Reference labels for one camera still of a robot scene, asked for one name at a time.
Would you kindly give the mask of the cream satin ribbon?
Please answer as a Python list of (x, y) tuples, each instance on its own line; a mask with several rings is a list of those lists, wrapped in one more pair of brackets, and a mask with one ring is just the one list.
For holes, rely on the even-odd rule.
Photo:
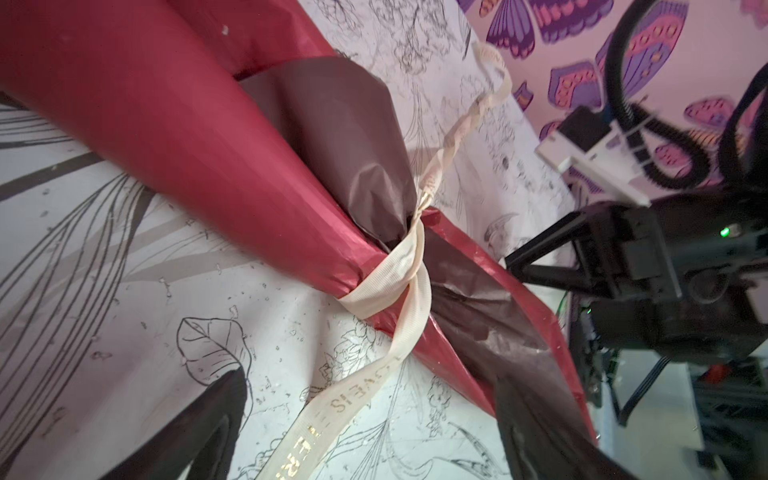
[(242, 88), (353, 223), (387, 251), (341, 304), (360, 319), (401, 307), (388, 352), (310, 401), (260, 471), (263, 479), (306, 479), (421, 337), (432, 302), (422, 213), (464, 138), (509, 97), (512, 82), (504, 77), (481, 95), (420, 171), (410, 167), (386, 85), (351, 60), (291, 61)]

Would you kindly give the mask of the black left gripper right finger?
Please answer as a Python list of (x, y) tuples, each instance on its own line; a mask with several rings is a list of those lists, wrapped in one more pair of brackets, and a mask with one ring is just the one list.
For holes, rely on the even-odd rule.
[(511, 377), (494, 386), (497, 425), (514, 479), (599, 480), (634, 476)]

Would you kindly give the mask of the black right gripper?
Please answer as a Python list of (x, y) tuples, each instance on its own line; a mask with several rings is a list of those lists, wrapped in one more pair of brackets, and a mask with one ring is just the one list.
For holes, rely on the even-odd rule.
[(757, 187), (589, 205), (505, 263), (522, 282), (587, 298), (604, 348), (736, 360), (767, 337), (748, 296), (749, 275), (767, 268), (767, 193)]

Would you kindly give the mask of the dark red wrapping paper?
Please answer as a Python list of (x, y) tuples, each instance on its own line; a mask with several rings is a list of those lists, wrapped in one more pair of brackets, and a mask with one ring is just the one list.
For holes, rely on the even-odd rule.
[[(275, 268), (342, 298), (385, 258), (242, 88), (340, 57), (296, 1), (5, 1), (1, 88)], [(594, 430), (551, 310), (436, 208), (416, 353), (481, 409), (511, 377)]]

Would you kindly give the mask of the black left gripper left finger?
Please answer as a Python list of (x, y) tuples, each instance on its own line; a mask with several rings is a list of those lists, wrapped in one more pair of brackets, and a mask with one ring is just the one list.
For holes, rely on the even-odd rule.
[(224, 374), (105, 479), (225, 479), (248, 398), (241, 369)]

